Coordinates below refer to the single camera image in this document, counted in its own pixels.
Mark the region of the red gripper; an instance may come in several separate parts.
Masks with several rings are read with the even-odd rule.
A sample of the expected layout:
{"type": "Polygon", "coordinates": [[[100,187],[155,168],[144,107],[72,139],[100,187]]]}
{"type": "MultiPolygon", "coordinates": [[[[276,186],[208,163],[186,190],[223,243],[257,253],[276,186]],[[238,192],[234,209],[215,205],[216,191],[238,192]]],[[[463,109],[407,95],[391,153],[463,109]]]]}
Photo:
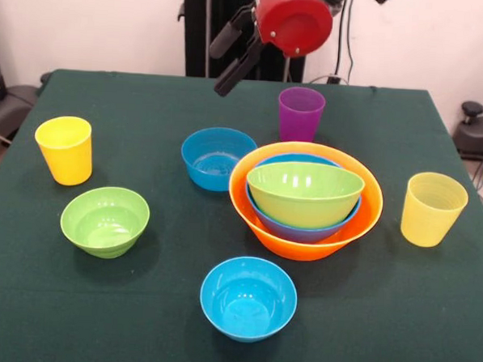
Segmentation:
{"type": "Polygon", "coordinates": [[[287,57],[300,57],[316,51],[333,29],[333,16],[325,0],[254,0],[254,6],[241,6],[227,21],[209,46],[210,57],[219,59],[239,39],[244,27],[256,15],[261,38],[254,38],[241,58],[236,58],[217,78],[214,90],[228,95],[259,62],[265,44],[272,44],[287,57]]]}

